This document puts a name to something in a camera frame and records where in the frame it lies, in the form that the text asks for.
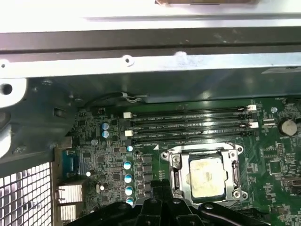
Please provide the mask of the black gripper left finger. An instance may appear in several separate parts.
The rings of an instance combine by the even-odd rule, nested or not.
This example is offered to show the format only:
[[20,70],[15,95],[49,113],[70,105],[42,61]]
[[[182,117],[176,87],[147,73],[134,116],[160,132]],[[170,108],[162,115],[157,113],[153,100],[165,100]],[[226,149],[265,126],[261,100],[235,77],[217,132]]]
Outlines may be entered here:
[[80,217],[68,226],[159,226],[163,205],[164,180],[150,183],[150,197],[139,199],[135,206],[115,202]]

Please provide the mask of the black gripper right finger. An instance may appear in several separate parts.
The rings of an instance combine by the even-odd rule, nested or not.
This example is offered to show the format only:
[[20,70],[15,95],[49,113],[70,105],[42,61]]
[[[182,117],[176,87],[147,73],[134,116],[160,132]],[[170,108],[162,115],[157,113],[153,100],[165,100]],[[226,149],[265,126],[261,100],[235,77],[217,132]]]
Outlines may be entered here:
[[175,198],[170,182],[164,179],[164,201],[175,226],[264,226],[265,222],[231,210],[215,202],[194,208],[182,198]]

